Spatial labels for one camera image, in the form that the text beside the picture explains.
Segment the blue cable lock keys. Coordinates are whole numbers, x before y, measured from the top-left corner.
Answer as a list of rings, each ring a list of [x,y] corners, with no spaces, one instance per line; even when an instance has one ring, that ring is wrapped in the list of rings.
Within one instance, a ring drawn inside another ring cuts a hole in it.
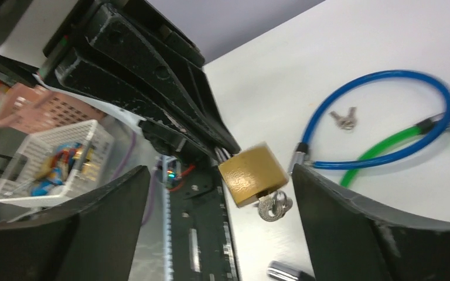
[[[331,111],[329,115],[334,119],[336,126],[345,131],[354,130],[357,119],[355,117],[356,107],[350,107],[346,116],[341,116],[335,111]]]

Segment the small brass padlock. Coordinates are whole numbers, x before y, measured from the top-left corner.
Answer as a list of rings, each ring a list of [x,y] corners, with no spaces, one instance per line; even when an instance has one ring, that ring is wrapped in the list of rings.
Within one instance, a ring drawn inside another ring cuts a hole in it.
[[[265,142],[232,156],[219,164],[218,169],[238,208],[289,182],[288,174]]]

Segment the small padlock keys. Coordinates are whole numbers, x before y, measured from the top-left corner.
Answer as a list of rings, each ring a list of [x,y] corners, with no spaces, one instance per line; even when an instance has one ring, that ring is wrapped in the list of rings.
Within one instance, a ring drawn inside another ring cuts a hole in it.
[[[254,204],[258,215],[266,222],[275,222],[281,219],[293,206],[293,201],[282,190],[277,190],[258,199]]]

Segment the green cable lock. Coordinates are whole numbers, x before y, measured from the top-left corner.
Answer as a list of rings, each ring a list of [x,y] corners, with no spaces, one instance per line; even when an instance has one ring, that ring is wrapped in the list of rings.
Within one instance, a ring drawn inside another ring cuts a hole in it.
[[[437,114],[434,116],[429,116],[422,121],[419,121],[415,125],[403,129],[384,140],[378,142],[373,145],[371,148],[366,150],[360,157],[359,160],[368,160],[378,156],[383,155],[384,153],[391,152],[393,149],[397,149],[400,146],[410,143],[411,141],[415,141],[418,138],[426,135],[435,124],[442,118],[443,114]],[[447,132],[450,132],[450,123],[446,129]]]

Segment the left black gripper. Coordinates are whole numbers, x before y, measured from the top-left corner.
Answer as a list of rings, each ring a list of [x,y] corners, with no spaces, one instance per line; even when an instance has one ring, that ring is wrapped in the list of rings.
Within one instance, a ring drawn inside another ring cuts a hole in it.
[[[61,62],[84,30],[92,64]],[[223,121],[197,45],[149,1],[76,1],[43,49],[59,83],[184,137],[210,156],[240,147]]]

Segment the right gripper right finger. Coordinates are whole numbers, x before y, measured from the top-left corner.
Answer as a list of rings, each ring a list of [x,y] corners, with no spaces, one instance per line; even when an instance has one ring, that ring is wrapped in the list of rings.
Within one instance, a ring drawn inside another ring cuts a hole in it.
[[[301,165],[291,178],[316,280],[450,280],[450,222],[387,206]]]

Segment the red cable lock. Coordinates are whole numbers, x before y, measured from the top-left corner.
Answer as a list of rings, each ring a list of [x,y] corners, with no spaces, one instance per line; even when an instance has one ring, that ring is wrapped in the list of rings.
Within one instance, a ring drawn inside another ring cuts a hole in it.
[[[268,265],[268,268],[266,270],[266,274],[268,277],[274,279],[274,280],[280,280],[280,281],[315,281],[315,277],[311,276],[310,274],[299,270],[292,268],[284,263],[281,263],[279,261],[272,261]]]

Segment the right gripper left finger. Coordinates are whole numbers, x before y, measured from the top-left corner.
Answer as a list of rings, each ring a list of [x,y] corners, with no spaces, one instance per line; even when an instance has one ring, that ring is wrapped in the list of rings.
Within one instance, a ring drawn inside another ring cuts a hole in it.
[[[0,222],[0,280],[127,280],[151,175],[114,181],[14,222]]]

